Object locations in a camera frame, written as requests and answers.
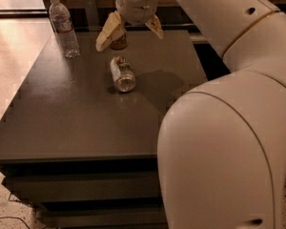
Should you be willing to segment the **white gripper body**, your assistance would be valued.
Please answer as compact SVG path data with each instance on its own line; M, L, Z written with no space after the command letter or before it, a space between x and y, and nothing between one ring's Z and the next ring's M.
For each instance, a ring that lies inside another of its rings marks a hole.
M158 0L115 0L115 7L124 20L132 25L148 22L155 14Z

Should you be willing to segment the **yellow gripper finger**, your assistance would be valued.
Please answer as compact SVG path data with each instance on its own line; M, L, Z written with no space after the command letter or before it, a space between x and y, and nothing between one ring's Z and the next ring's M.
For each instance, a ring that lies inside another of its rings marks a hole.
M149 19L145 25L159 38L164 38L164 31L162 30L160 20L156 15Z
M95 47L98 52L106 50L110 44L126 33L124 20L118 11L111 12L98 34Z

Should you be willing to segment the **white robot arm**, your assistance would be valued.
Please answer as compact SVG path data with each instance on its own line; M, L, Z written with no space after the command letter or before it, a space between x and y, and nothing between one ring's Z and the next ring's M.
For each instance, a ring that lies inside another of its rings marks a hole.
M115 0L96 40L126 24L161 33L158 0ZM178 98L158 136L169 229L282 229L286 178L286 14L268 0L175 0L228 74Z

